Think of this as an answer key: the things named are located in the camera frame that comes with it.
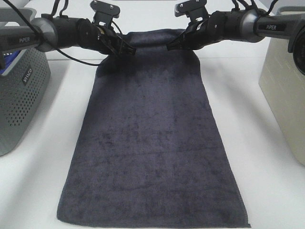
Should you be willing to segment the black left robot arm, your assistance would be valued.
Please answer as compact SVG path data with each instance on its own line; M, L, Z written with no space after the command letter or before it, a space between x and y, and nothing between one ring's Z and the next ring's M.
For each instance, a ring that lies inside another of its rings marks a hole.
M136 53L114 31L91 23L88 19L35 18L29 26L6 26L0 31L0 67L5 69L4 56L15 51L36 48L40 52L81 47L106 55Z

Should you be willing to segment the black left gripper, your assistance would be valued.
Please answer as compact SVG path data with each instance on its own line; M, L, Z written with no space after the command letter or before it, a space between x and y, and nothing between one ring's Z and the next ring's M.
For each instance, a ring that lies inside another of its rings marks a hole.
M136 48L119 38L112 30L96 26L88 19L78 21L78 45L106 55L135 55Z

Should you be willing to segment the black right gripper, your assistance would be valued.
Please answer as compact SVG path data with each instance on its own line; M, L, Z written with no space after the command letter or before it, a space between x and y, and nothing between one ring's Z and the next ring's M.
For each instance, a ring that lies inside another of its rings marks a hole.
M207 20L188 26L182 36L166 44L171 50L199 50L220 42L224 37L225 13L216 11Z

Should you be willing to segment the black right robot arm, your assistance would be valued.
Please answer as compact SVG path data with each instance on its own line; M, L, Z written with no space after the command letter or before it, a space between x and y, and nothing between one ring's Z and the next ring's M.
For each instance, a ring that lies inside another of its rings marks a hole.
M255 10L215 11L207 19L190 24L168 50L199 50L225 40L260 42L263 38L288 40L297 69L305 72L305 15L262 16Z

